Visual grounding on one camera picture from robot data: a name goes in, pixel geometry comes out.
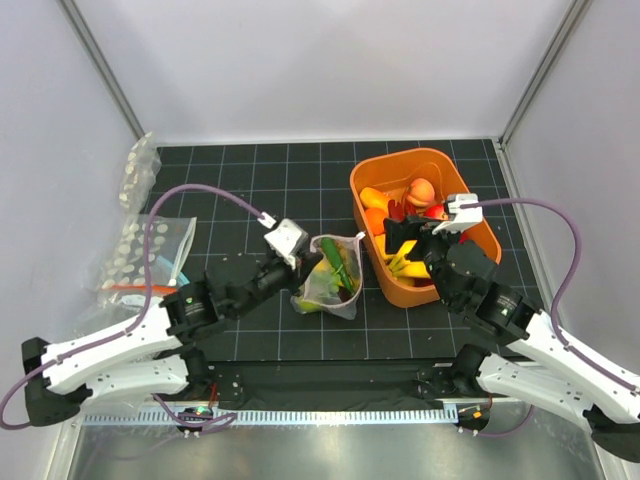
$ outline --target transparent plastic bag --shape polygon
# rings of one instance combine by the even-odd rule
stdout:
[[[127,216],[116,247],[99,269],[97,289],[110,289],[115,285],[144,285],[142,241],[148,219],[148,215]],[[151,228],[151,284],[184,284],[186,278],[180,272],[191,250],[196,218],[156,216]]]
[[[322,252],[324,258],[313,269],[309,278],[300,288],[297,295],[291,297],[291,304],[298,313],[310,313],[323,310],[332,315],[353,320],[356,317],[356,300],[362,292],[362,253],[360,242],[365,234],[360,232],[355,237],[336,235],[319,235],[311,239],[309,250]],[[342,272],[331,266],[327,254],[322,249],[323,239],[331,239],[338,248],[343,263],[342,270],[351,283],[353,293],[345,286]]]
[[[149,132],[136,142],[127,156],[118,195],[125,212],[138,213],[142,210],[161,165],[153,133]]]

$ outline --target metal corner bar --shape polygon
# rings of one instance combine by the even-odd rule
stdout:
[[[502,137],[498,140],[498,143],[504,148],[509,144],[511,138],[513,137],[514,132],[518,128],[518,125],[522,121],[522,118],[526,114],[529,106],[533,102],[536,94],[542,87],[545,79],[551,69],[556,64],[560,53],[564,49],[567,44],[569,38],[575,31],[576,27],[580,24],[580,21],[584,17],[589,6],[593,3],[593,0],[573,0],[567,12],[565,13],[562,22],[558,29],[556,30],[551,43],[547,47],[544,55],[542,56],[542,60],[536,69],[536,73],[533,75],[527,88],[518,103],[518,106],[514,110],[511,118],[507,122],[507,126],[505,127],[504,133]]]
[[[142,125],[140,124],[140,121],[138,120],[135,112],[131,108],[131,104],[122,91],[122,88],[120,87],[118,80],[113,74],[109,63],[102,53],[102,50],[100,50],[100,47],[98,46],[96,39],[91,33],[91,29],[87,25],[87,22],[80,12],[80,9],[78,8],[75,0],[57,0],[57,2],[60,5],[63,13],[69,20],[71,27],[76,32],[80,43],[82,43],[82,46],[87,51],[91,62],[102,78],[107,91],[113,98],[116,106],[120,110],[120,113],[122,113],[122,116],[129,125],[131,132],[133,133],[135,138],[143,137],[145,131],[142,128]]]

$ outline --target green vegetable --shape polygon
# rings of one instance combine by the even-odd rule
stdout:
[[[320,240],[320,247],[322,248],[324,255],[327,257],[327,260],[329,260],[329,264],[331,264],[335,273],[340,275],[340,280],[342,280],[344,288],[353,295],[355,293],[355,289],[353,288],[351,278],[349,278],[349,275],[347,274],[336,242],[334,242],[332,238],[324,237]]]

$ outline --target orange plastic container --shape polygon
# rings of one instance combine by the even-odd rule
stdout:
[[[360,202],[360,192],[365,187],[373,187],[399,201],[404,190],[416,178],[429,180],[435,191],[436,200],[443,202],[454,193],[470,193],[451,159],[444,153],[431,148],[416,148],[404,152],[371,158],[358,164],[351,172],[351,192],[353,193],[353,214],[358,227],[367,232],[364,244],[378,277],[382,293],[387,300],[400,308],[415,307],[440,299],[433,285],[408,287],[400,284],[391,275],[382,255],[373,241],[373,235],[366,225],[364,210]],[[486,220],[467,230],[469,238],[476,242],[496,263],[500,263],[502,249]]]

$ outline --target black tiled surface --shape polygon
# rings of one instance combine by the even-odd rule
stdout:
[[[164,147],[165,166],[145,211],[162,192],[188,179],[220,183],[262,211],[297,220],[310,236],[321,232],[353,236],[358,231],[349,191],[353,166],[418,146],[449,155],[480,198],[508,196],[488,140]],[[264,229],[228,200],[188,192],[170,198],[160,215],[198,218],[194,245],[183,268],[190,279],[200,278],[206,268],[214,281],[241,284],[264,258]],[[485,215],[503,247],[499,279],[541,301],[513,209],[494,207]],[[358,299],[354,320],[327,313],[300,315],[291,306],[289,293],[282,291],[229,331],[199,346],[212,360],[452,357],[471,342],[496,351],[493,342],[474,334],[439,303],[410,309],[391,306],[366,253],[363,268],[366,290]],[[506,348],[499,351],[510,354]]]

